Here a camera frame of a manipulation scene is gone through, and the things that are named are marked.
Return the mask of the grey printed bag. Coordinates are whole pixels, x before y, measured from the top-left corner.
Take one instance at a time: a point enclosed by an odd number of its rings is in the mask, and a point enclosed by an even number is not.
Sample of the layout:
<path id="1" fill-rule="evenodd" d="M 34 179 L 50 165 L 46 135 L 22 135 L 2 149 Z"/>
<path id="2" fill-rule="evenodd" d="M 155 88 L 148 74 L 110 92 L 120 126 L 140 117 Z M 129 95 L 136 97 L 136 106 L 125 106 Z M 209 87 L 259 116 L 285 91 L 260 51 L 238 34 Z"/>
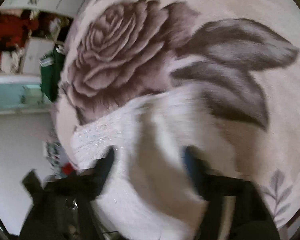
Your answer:
<path id="1" fill-rule="evenodd" d="M 60 143 L 44 142 L 43 155 L 50 165 L 53 176 L 57 179 L 61 179 L 65 177 L 62 171 L 62 167 L 63 167 L 62 153 L 63 153 L 63 148 Z"/>

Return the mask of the red orange bag on floor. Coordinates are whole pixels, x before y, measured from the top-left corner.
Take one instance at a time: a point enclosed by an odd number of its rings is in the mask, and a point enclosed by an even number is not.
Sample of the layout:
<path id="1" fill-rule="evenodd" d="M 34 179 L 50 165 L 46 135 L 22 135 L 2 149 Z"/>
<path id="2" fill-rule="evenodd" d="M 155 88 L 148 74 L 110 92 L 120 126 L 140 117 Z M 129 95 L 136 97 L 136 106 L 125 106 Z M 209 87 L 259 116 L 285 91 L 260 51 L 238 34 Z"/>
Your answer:
<path id="1" fill-rule="evenodd" d="M 63 176 L 69 176 L 70 174 L 72 174 L 73 172 L 75 172 L 76 170 L 74 169 L 74 167 L 70 164 L 70 163 L 66 163 L 61 167 L 61 172 Z"/>

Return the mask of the white drawer cabinet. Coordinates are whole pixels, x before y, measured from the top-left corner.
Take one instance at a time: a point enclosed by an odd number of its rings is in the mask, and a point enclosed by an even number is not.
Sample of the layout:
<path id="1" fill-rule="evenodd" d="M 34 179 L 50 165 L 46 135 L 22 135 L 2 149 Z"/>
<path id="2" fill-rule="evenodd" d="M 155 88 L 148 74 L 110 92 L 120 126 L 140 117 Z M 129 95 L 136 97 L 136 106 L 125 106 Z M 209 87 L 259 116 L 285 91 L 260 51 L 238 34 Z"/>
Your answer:
<path id="1" fill-rule="evenodd" d="M 31 37 L 25 45 L 21 59 L 20 73 L 24 75 L 40 76 L 40 59 L 53 50 L 55 43 L 44 38 Z"/>

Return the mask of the white window sill shelf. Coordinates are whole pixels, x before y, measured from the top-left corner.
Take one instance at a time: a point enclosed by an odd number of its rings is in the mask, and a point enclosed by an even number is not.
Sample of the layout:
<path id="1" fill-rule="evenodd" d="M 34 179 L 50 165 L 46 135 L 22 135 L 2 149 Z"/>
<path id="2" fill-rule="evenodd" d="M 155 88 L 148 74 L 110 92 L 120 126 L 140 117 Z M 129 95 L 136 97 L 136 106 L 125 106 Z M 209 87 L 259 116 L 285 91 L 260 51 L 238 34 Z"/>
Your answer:
<path id="1" fill-rule="evenodd" d="M 6 75 L 0 73 L 0 84 L 25 83 L 25 84 L 40 84 L 41 77 L 33 75 Z"/>

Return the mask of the green striped track jacket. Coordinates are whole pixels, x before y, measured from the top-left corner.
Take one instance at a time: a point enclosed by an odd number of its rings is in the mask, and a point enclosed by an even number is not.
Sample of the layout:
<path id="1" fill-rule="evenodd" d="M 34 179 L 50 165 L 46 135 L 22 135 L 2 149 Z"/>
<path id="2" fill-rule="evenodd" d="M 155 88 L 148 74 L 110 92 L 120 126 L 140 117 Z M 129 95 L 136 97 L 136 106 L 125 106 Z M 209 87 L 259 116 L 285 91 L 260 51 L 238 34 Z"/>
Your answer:
<path id="1" fill-rule="evenodd" d="M 41 74 L 41 90 L 51 101 L 58 98 L 58 83 L 64 67 L 65 50 L 61 45 L 55 46 L 53 50 L 47 52 L 39 60 Z"/>

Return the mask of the white fluffy sweater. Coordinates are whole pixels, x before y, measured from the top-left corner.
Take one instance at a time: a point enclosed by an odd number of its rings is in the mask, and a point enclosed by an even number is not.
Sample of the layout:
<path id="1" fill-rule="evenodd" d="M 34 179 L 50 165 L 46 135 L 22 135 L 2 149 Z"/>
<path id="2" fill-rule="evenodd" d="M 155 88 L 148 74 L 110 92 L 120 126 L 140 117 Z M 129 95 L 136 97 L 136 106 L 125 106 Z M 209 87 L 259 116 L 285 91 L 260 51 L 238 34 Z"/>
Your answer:
<path id="1" fill-rule="evenodd" d="M 204 209 L 183 163 L 183 148 L 201 107 L 193 91 L 179 88 L 144 96 L 76 129 L 77 166 L 90 168 L 109 148 L 115 160 L 93 209 L 108 229 L 127 239 L 193 239 Z"/>

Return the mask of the floral pink bed blanket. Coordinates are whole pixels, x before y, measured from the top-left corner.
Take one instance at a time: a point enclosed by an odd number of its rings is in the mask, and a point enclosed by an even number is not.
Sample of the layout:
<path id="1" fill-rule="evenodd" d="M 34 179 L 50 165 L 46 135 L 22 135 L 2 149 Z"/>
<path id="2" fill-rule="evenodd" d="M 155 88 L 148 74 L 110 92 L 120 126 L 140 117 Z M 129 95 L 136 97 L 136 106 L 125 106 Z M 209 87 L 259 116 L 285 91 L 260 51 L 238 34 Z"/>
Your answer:
<path id="1" fill-rule="evenodd" d="M 217 174 L 256 183 L 277 227 L 300 209 L 300 10 L 293 0 L 87 0 L 66 42 L 56 129 L 179 88 Z"/>

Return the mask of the red clothes pile in wardrobe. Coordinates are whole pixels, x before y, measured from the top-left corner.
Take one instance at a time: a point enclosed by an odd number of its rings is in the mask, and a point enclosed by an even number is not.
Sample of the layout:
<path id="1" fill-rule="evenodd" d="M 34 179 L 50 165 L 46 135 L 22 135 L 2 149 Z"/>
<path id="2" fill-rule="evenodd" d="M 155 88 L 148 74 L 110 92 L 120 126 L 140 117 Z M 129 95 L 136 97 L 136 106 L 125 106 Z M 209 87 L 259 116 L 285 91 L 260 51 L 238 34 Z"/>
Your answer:
<path id="1" fill-rule="evenodd" d="M 38 20 L 0 13 L 0 60 L 2 52 L 24 48 L 29 32 L 38 27 Z"/>

